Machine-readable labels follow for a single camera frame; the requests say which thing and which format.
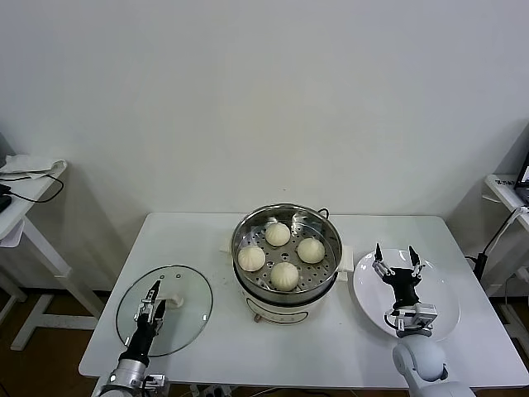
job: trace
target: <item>power cord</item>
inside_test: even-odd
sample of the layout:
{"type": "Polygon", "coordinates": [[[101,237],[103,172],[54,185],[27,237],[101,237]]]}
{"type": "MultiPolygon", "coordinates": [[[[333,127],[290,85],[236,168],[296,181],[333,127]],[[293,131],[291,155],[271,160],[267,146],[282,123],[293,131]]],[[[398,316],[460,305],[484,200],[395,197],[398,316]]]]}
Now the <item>power cord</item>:
{"type": "Polygon", "coordinates": [[[7,392],[6,388],[4,387],[4,385],[2,384],[2,382],[0,382],[0,389],[2,389],[3,393],[7,396],[7,397],[11,397],[11,395],[7,392]]]}
{"type": "Polygon", "coordinates": [[[141,397],[150,397],[150,393],[148,390],[145,389],[145,385],[151,380],[153,380],[152,376],[146,376],[145,378],[143,378],[143,381],[141,382],[141,397]]]}
{"type": "Polygon", "coordinates": [[[524,213],[529,213],[529,208],[527,206],[515,208],[511,213],[509,213],[509,216],[505,219],[505,221],[503,221],[502,226],[500,226],[499,229],[494,233],[493,238],[490,239],[485,248],[478,254],[477,258],[474,258],[473,256],[465,256],[466,259],[470,259],[474,262],[474,275],[478,281],[480,281],[481,277],[483,276],[485,265],[487,264],[488,254],[490,254],[490,252],[492,252],[492,250],[496,247],[499,239],[505,233],[508,227],[514,223],[516,218],[518,218],[520,215],[523,215],[524,213]]]}
{"type": "Polygon", "coordinates": [[[516,276],[513,275],[512,277],[509,277],[508,279],[505,280],[505,286],[503,287],[503,300],[505,302],[505,310],[507,310],[511,314],[512,318],[514,318],[514,321],[516,321],[520,327],[526,329],[525,324],[522,323],[522,320],[520,320],[520,318],[518,317],[516,310],[514,310],[514,308],[507,303],[508,283],[510,279],[515,279],[515,278],[516,276]]]}
{"type": "Polygon", "coordinates": [[[326,393],[324,391],[312,391],[312,390],[306,390],[306,389],[291,389],[291,388],[283,388],[283,387],[271,387],[269,389],[257,392],[255,394],[251,395],[250,397],[256,397],[258,395],[269,395],[270,393],[274,393],[274,392],[280,391],[280,390],[296,390],[296,391],[301,391],[302,393],[304,393],[306,395],[323,395],[325,397],[331,397],[330,394],[328,394],[328,393],[326,393]]]}
{"type": "MultiPolygon", "coordinates": [[[[398,331],[398,327],[394,324],[391,324],[388,320],[388,315],[385,313],[384,314],[384,322],[386,324],[388,324],[391,328],[393,328],[394,330],[398,331]]],[[[415,328],[408,328],[407,331],[421,331],[422,329],[424,329],[425,325],[420,325],[418,327],[415,327],[415,328]]]]}
{"type": "MultiPolygon", "coordinates": [[[[5,184],[3,184],[1,186],[1,189],[0,189],[0,195],[10,195],[10,196],[15,196],[15,197],[18,197],[22,200],[26,200],[26,201],[29,201],[31,203],[48,203],[49,201],[53,200],[55,197],[57,197],[59,195],[60,192],[63,191],[64,189],[64,183],[62,180],[60,179],[57,179],[55,178],[54,176],[51,176],[49,174],[45,174],[44,176],[47,176],[48,178],[51,178],[53,179],[54,181],[56,182],[59,182],[60,183],[60,187],[59,187],[59,190],[57,190],[50,198],[47,198],[46,200],[33,200],[31,198],[28,198],[28,197],[24,197],[24,196],[21,196],[20,194],[16,194],[16,193],[13,193],[11,191],[11,188],[9,186],[6,186],[5,184]]],[[[23,179],[30,179],[29,176],[24,176],[24,177],[21,177],[21,178],[15,178],[15,179],[0,179],[0,180],[4,180],[4,181],[13,181],[13,180],[23,180],[23,179]]]]}

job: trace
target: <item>white cloth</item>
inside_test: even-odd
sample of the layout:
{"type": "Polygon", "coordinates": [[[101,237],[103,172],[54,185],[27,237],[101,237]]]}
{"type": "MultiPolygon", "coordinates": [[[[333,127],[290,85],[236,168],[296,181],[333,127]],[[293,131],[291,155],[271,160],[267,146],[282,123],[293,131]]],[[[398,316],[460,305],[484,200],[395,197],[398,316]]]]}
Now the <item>white cloth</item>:
{"type": "Polygon", "coordinates": [[[13,179],[20,177],[20,174],[36,179],[64,168],[66,168],[64,160],[33,155],[6,155],[6,164],[0,168],[0,173],[4,176],[5,174],[12,175],[13,179]]]}
{"type": "Polygon", "coordinates": [[[14,248],[18,246],[22,237],[22,231],[24,230],[25,224],[26,223],[24,222],[24,219],[21,219],[17,223],[17,225],[7,234],[7,236],[0,240],[0,247],[14,248]]]}

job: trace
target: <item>steamed bun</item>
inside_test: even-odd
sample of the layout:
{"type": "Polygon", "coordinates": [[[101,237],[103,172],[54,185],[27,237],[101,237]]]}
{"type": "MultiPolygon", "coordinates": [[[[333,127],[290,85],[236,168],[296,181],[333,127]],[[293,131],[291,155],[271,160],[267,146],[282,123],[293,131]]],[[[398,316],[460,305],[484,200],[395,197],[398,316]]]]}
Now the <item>steamed bun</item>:
{"type": "Polygon", "coordinates": [[[272,246],[284,246],[290,240],[290,229],[284,223],[272,223],[267,227],[264,238],[272,246]]]}
{"type": "Polygon", "coordinates": [[[237,256],[242,270],[257,271],[265,264],[265,252],[258,246],[245,246],[237,256]]]}
{"type": "Polygon", "coordinates": [[[298,245],[298,256],[303,262],[318,263],[325,256],[325,247],[313,237],[305,238],[298,245]]]}
{"type": "Polygon", "coordinates": [[[292,263],[278,263],[272,268],[270,280],[279,291],[291,291],[298,285],[298,269],[292,263]]]}

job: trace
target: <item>steamer handle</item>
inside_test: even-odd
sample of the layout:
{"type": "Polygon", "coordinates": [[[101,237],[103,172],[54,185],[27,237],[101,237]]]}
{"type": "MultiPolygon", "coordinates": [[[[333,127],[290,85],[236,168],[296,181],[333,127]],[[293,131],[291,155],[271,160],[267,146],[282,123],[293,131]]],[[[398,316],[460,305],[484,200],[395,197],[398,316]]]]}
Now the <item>steamer handle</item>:
{"type": "Polygon", "coordinates": [[[328,218],[329,218],[329,210],[328,210],[327,208],[322,208],[322,209],[320,209],[318,212],[319,212],[319,213],[322,213],[322,211],[325,212],[325,215],[323,215],[323,216],[324,216],[326,219],[328,219],[328,218]]]}

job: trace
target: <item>wooden floor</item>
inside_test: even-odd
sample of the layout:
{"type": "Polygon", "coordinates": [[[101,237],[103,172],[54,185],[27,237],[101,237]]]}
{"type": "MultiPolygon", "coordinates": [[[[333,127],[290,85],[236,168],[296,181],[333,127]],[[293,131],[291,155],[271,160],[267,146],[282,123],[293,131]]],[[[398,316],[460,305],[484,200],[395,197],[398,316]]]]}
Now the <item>wooden floor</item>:
{"type": "MultiPolygon", "coordinates": [[[[0,291],[0,308],[7,302],[7,296],[0,291]]],[[[85,378],[78,373],[78,365],[90,340],[90,331],[75,331],[40,328],[23,352],[9,349],[13,338],[27,318],[38,299],[30,294],[24,304],[16,304],[0,327],[0,382],[10,397],[74,397],[90,396],[96,380],[85,378]]],[[[515,309],[529,328],[527,304],[515,304],[515,309]]],[[[56,296],[48,313],[88,315],[86,310],[72,297],[56,296]]],[[[529,368],[529,361],[523,357],[529,368]]],[[[239,388],[234,397],[249,397],[266,389],[239,388]]],[[[404,391],[355,390],[357,397],[404,397],[404,391]]],[[[171,397],[190,397],[186,385],[172,385],[171,397]]],[[[269,397],[283,396],[353,396],[350,390],[277,390],[266,394],[269,397]]],[[[529,397],[529,389],[480,390],[479,397],[529,397]]],[[[0,397],[9,397],[0,388],[0,397]]]]}

